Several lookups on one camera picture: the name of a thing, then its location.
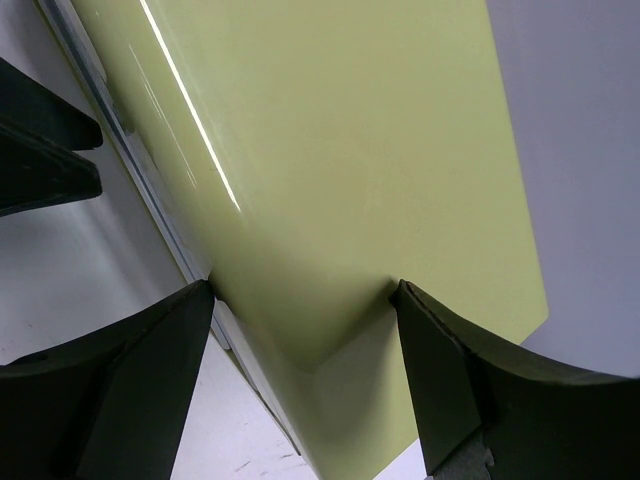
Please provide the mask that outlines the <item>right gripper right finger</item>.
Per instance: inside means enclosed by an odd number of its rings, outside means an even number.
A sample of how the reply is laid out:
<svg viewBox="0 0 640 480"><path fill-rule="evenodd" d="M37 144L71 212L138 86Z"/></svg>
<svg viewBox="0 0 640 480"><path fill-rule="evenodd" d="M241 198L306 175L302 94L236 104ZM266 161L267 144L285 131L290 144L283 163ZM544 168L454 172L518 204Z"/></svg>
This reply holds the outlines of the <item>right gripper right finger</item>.
<svg viewBox="0 0 640 480"><path fill-rule="evenodd" d="M531 352L407 281L391 301L430 477L638 477L637 379Z"/></svg>

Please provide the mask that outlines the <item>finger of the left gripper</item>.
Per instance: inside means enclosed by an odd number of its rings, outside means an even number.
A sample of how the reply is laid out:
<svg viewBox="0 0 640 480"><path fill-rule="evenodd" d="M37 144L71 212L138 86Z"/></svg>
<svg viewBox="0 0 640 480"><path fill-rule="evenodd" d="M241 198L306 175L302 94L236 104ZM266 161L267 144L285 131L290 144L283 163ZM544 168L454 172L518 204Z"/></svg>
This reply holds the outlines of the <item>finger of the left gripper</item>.
<svg viewBox="0 0 640 480"><path fill-rule="evenodd" d="M1 118L69 150L93 150L103 144L96 120L4 59Z"/></svg>
<svg viewBox="0 0 640 480"><path fill-rule="evenodd" d="M1 126L3 216L98 197L95 164L14 124Z"/></svg>

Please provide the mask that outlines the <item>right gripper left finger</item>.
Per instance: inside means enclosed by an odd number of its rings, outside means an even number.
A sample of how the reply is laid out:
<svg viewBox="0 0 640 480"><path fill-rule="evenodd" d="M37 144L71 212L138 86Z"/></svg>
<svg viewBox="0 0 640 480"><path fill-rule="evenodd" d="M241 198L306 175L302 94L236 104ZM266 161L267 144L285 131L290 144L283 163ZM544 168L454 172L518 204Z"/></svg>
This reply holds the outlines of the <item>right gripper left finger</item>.
<svg viewBox="0 0 640 480"><path fill-rule="evenodd" d="M2 366L2 478L170 478L214 304L199 280Z"/></svg>

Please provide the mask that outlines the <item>green metal drawer toolbox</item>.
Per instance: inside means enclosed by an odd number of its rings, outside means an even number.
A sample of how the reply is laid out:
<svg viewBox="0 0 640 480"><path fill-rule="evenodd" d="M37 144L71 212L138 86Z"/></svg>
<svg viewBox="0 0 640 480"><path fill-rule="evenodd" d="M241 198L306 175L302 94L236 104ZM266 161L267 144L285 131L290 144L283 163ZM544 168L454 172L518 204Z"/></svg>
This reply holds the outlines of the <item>green metal drawer toolbox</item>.
<svg viewBox="0 0 640 480"><path fill-rule="evenodd" d="M408 280L519 343L548 316L483 1L46 1L322 479L417 439Z"/></svg>

